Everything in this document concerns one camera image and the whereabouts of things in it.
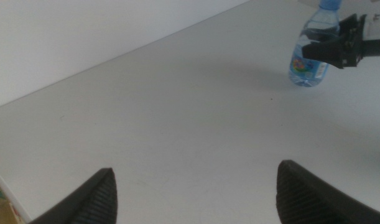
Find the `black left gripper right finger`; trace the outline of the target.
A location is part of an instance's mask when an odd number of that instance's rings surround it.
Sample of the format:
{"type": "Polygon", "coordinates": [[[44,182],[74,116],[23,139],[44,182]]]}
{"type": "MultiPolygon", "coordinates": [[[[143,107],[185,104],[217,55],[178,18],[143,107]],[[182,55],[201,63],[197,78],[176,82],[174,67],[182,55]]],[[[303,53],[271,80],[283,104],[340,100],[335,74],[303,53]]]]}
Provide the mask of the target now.
{"type": "Polygon", "coordinates": [[[277,170],[276,208],[281,223],[380,224],[380,212],[334,188],[298,163],[277,170]]]}

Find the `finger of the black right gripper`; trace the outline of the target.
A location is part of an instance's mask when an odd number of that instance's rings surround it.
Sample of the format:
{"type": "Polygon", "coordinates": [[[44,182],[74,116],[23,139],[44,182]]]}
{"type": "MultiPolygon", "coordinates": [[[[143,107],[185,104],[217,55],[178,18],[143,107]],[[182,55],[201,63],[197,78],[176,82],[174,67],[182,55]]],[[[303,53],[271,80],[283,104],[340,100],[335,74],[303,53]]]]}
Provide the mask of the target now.
{"type": "Polygon", "coordinates": [[[337,31],[320,30],[320,29],[307,29],[305,31],[307,39],[311,42],[326,42],[338,37],[337,31]]]}
{"type": "Polygon", "coordinates": [[[334,67],[344,67],[343,46],[340,38],[308,44],[302,47],[303,58],[325,62],[334,67]]]}

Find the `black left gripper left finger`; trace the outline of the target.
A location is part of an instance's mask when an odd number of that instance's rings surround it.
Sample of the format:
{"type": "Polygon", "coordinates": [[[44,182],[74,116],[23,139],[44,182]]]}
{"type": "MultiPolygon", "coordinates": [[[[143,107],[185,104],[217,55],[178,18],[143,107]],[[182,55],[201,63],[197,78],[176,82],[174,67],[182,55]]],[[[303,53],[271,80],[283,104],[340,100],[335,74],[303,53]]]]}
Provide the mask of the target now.
{"type": "Polygon", "coordinates": [[[102,168],[30,224],[109,224],[117,217],[115,174],[112,168],[102,168]]]}

